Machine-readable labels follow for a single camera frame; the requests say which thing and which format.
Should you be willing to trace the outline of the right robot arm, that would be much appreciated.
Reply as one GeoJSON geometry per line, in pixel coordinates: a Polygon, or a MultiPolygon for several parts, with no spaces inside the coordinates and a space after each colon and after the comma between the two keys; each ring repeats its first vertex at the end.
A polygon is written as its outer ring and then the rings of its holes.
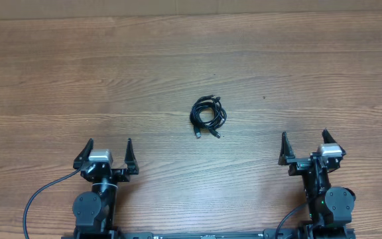
{"type": "Polygon", "coordinates": [[[306,158],[295,156],[287,133],[281,135],[279,165],[288,166],[290,176],[301,176],[306,202],[290,211],[275,229],[275,238],[355,238],[352,221],[355,193],[349,188],[333,187],[328,174],[340,168],[346,151],[334,140],[327,129],[322,132],[323,143],[306,158]],[[310,220],[296,229],[285,230],[283,224],[295,213],[308,208],[310,220]]]}

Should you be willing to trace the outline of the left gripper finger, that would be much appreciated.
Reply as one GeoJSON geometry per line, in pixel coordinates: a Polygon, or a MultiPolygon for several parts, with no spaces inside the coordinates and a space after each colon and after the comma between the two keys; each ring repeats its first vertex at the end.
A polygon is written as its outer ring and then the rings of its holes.
{"type": "Polygon", "coordinates": [[[86,143],[86,146],[81,150],[79,155],[74,159],[73,168],[79,169],[84,162],[89,160],[89,155],[94,148],[94,140],[90,138],[86,143]]]}
{"type": "Polygon", "coordinates": [[[130,175],[138,175],[139,174],[139,166],[137,164],[137,160],[135,158],[135,154],[133,152],[133,144],[132,139],[129,138],[127,142],[127,148],[125,152],[125,164],[127,165],[127,170],[130,175]]]}

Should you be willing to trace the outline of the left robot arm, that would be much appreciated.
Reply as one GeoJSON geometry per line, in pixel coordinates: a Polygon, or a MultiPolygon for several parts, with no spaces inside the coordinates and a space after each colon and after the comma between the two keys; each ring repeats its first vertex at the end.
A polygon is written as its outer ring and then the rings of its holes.
{"type": "Polygon", "coordinates": [[[93,139],[89,139],[74,159],[73,168],[92,184],[91,190],[78,195],[73,203],[74,238],[124,238],[114,226],[114,216],[117,184],[129,182],[132,175],[139,174],[131,139],[127,142],[124,163],[125,168],[113,168],[111,151],[94,149],[93,139]]]}

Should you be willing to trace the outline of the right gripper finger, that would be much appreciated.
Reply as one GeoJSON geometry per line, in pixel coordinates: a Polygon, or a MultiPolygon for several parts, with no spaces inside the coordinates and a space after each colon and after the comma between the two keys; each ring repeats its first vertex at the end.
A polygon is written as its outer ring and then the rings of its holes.
{"type": "MultiPolygon", "coordinates": [[[[324,143],[337,143],[327,129],[323,130],[322,137],[323,137],[324,143]]],[[[342,156],[344,156],[346,154],[346,151],[340,145],[339,147],[342,151],[342,156]]]]}
{"type": "Polygon", "coordinates": [[[278,165],[290,165],[295,160],[295,154],[288,140],[287,133],[284,131],[281,135],[281,150],[279,154],[278,165]]]}

